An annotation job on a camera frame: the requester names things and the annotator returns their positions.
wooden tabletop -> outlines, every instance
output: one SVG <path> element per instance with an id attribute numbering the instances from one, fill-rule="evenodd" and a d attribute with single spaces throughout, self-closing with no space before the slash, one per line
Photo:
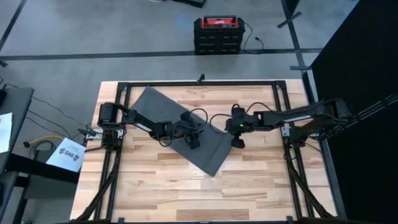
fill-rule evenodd
<path id="1" fill-rule="evenodd" d="M 101 84 L 93 117 L 94 127 L 100 105 L 114 102 L 117 84 Z M 286 84 L 292 108 L 306 105 L 302 81 L 286 80 Z M 260 101 L 275 109 L 271 86 L 160 86 L 155 89 L 189 110 L 205 109 L 209 117 L 216 113 L 229 114 L 234 103 L 247 108 Z M 134 104 L 143 90 L 144 87 L 132 89 L 129 105 Z M 252 110 L 265 109 L 256 105 Z M 200 111 L 197 115 L 204 117 Z M 217 117 L 212 124 L 223 129 L 225 119 Z M 232 148 L 218 173 L 211 177 L 173 149 L 161 147 L 146 132 L 133 125 L 127 126 L 113 222 L 119 217 L 124 217 L 127 222 L 271 221 L 294 217 L 280 131 L 243 134 L 243 139 L 246 147 Z M 308 142 L 319 147 L 315 141 Z M 95 140 L 89 142 L 87 148 L 100 144 L 100 140 Z M 320 152 L 311 147 L 303 147 L 301 152 L 311 191 L 335 215 Z M 79 216 L 97 193 L 104 154 L 103 150 L 86 153 L 71 218 Z M 303 194 L 301 191 L 299 194 L 305 215 Z M 102 217 L 106 213 L 107 199 L 106 195 Z"/>

gray floor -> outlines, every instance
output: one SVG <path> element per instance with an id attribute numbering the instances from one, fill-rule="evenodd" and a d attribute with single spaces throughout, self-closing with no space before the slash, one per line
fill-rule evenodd
<path id="1" fill-rule="evenodd" d="M 0 0 L 0 35 L 6 30 L 19 1 Z M 301 0 L 294 20 L 301 48 L 322 48 L 343 22 L 356 1 Z M 280 0 L 209 0 L 203 9 L 177 2 L 148 0 L 27 0 L 0 56 L 160 52 L 193 50 L 192 23 L 206 15 L 232 14 L 254 29 L 248 49 L 291 49 L 292 39 Z M 318 54 L 304 54 L 310 65 Z M 82 123 L 91 122 L 102 81 L 181 80 L 235 78 L 300 78 L 295 54 L 216 55 L 181 57 L 103 58 L 8 61 L 0 67 L 5 83 L 35 88 L 35 96 L 61 108 Z M 58 122 L 71 134 L 79 126 L 37 101 L 32 111 Z M 44 126 L 54 125 L 34 118 Z M 30 121 L 22 127 L 18 144 L 50 134 Z M 25 149 L 14 150 L 27 155 Z M 15 189 L 2 223 L 10 223 L 21 191 Z M 24 219 L 34 223 L 65 222 L 73 194 L 30 200 Z"/>

dark gray towel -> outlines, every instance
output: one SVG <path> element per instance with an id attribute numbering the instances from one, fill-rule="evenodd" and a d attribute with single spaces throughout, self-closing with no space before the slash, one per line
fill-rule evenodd
<path id="1" fill-rule="evenodd" d="M 154 122 L 174 123 L 180 120 L 180 115 L 184 111 L 187 111 L 186 108 L 149 86 L 131 108 Z M 200 124 L 205 122 L 194 113 L 192 118 Z M 206 125 L 199 135 L 199 148 L 191 150 L 184 139 L 175 139 L 170 147 L 207 174 L 214 176 L 231 150 L 232 138 L 229 134 L 216 134 L 209 125 Z"/>

black metal frame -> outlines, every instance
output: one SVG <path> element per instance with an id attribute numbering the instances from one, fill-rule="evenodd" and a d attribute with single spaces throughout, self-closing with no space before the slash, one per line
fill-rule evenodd
<path id="1" fill-rule="evenodd" d="M 204 86 L 225 86 L 225 85 L 267 85 L 272 87 L 272 91 L 274 94 L 274 100 L 275 100 L 275 106 L 278 111 L 281 111 L 281 103 L 280 103 L 280 98 L 279 98 L 279 93 L 278 93 L 278 88 L 282 90 L 282 96 L 284 99 L 285 107 L 290 109 L 290 101 L 289 101 L 289 96 L 287 94 L 287 87 L 286 87 L 286 82 L 284 80 L 276 80 L 276 81 L 201 81 L 201 82 L 136 82 L 136 83 L 128 83 L 128 82 L 119 82 L 118 87 L 117 87 L 117 92 L 116 92 L 116 98 L 115 98 L 115 103 L 120 103 L 121 101 L 121 95 L 123 91 L 126 91 L 126 96 L 124 99 L 124 106 L 129 107 L 129 99 L 130 99 L 130 93 L 131 93 L 131 88 L 133 87 L 144 87 L 144 86 L 198 86 L 198 85 L 204 85 Z M 282 137 L 283 143 L 284 143 L 284 151 L 285 151 L 285 157 L 286 159 L 292 158 L 290 155 L 290 144 L 289 140 L 286 137 Z M 111 151 L 106 151 L 105 156 L 104 156 L 104 164 L 103 164 L 103 170 L 101 173 L 101 181 L 99 187 L 101 188 L 106 180 L 106 175 L 108 173 L 109 169 L 109 161 L 111 158 Z M 121 156 L 121 150 L 116 151 L 117 155 L 116 156 Z M 305 178 L 305 170 L 303 166 L 303 161 L 300 153 L 300 149 L 295 149 L 295 154 L 297 158 L 297 167 L 299 169 L 299 174 L 302 179 L 302 182 L 307 185 L 307 180 Z M 116 178 L 111 184 L 111 189 L 109 193 L 109 200 L 108 200 L 108 207 L 106 210 L 106 220 L 111 220 L 112 219 L 112 212 L 113 212 L 113 206 L 114 206 L 114 198 L 116 195 L 116 185 L 117 185 L 117 175 L 116 173 Z M 293 178 L 293 175 L 289 175 L 289 182 L 290 182 L 290 188 L 292 189 L 292 198 L 294 201 L 294 207 L 295 207 L 295 212 L 297 218 L 301 218 L 302 216 L 302 211 L 301 211 L 301 206 L 300 206 L 300 198 L 299 198 L 299 193 L 297 190 L 297 184 L 295 179 Z M 314 217 L 313 209 L 307 198 L 305 198 L 305 204 L 307 207 L 307 212 L 310 217 Z M 94 220 L 99 220 L 100 219 L 100 211 L 102 207 L 102 201 L 98 204 L 95 210 L 95 215 L 94 215 Z M 212 222 L 212 223 L 233 223 L 233 224 L 239 224 L 239 222 Z M 286 221 L 277 221 L 277 222 L 250 222 L 250 223 L 286 223 Z"/>

